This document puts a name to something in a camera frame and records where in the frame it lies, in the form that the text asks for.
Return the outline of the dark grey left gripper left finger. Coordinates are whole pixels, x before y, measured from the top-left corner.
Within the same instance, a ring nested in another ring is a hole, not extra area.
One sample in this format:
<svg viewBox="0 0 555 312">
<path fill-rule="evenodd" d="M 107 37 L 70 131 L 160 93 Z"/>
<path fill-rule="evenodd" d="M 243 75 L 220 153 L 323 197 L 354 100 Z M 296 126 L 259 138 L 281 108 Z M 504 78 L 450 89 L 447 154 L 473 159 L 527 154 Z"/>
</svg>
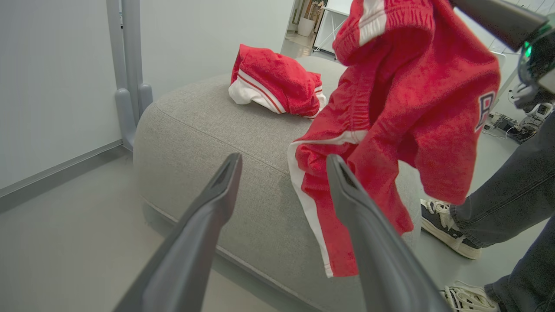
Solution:
<svg viewBox="0 0 555 312">
<path fill-rule="evenodd" d="M 200 312 L 222 227 L 234 212 L 242 156 L 230 154 L 145 265 L 117 312 Z"/>
</svg>

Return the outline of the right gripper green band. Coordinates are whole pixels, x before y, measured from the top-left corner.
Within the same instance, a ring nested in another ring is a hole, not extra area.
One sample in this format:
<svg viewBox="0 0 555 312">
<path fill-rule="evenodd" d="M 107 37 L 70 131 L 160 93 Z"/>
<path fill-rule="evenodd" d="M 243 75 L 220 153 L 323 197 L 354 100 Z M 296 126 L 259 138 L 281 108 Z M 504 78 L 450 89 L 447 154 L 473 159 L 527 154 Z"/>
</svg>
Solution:
<svg viewBox="0 0 555 312">
<path fill-rule="evenodd" d="M 521 48 L 521 83 L 555 92 L 555 16 L 543 16 L 503 0 L 452 0 L 451 4 L 508 48 Z"/>
</svg>

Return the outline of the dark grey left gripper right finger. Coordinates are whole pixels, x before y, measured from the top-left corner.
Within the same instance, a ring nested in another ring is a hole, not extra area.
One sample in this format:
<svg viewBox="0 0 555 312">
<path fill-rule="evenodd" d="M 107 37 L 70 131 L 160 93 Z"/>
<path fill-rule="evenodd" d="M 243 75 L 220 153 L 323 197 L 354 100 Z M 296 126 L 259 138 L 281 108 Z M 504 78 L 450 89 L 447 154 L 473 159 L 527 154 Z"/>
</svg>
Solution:
<svg viewBox="0 0 555 312">
<path fill-rule="evenodd" d="M 351 237 L 366 310 L 449 312 L 428 273 L 343 158 L 327 156 L 326 170 L 336 215 Z"/>
</svg>

